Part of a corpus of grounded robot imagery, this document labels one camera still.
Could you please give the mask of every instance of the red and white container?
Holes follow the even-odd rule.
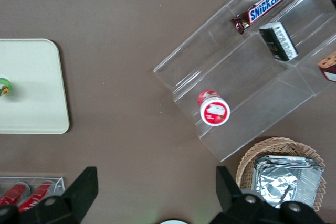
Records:
[[[35,207],[44,197],[51,195],[55,190],[55,182],[44,181],[35,192],[19,206],[19,212]]]
[[[27,198],[30,194],[30,187],[23,182],[17,182],[0,197],[0,206],[15,205]]]
[[[205,90],[198,97],[202,120],[210,126],[220,126],[229,119],[230,107],[214,90]]]

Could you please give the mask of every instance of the snickers logo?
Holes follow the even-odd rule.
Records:
[[[271,10],[274,6],[276,6],[281,1],[282,0],[262,0],[254,8],[249,10],[248,16],[250,19],[249,20],[250,23],[252,24],[253,22],[255,22],[259,17],[267,13],[269,10]]]

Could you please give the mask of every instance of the wicker basket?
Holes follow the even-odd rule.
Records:
[[[264,154],[313,157],[320,166],[325,167],[323,159],[311,147],[289,138],[272,137],[255,144],[241,159],[236,176],[236,182],[241,189],[251,189],[255,159]],[[326,193],[325,184],[326,181],[322,178],[313,205],[314,211],[320,210],[323,194]]]

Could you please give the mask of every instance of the container lid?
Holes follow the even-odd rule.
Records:
[[[211,97],[202,103],[200,113],[206,124],[220,126],[229,119],[230,107],[222,98]]]
[[[162,222],[161,224],[187,224],[187,223],[180,220],[167,220]]]

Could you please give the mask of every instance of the green item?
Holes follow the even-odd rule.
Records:
[[[0,78],[0,97],[3,95],[8,95],[12,91],[12,85],[5,78]]]

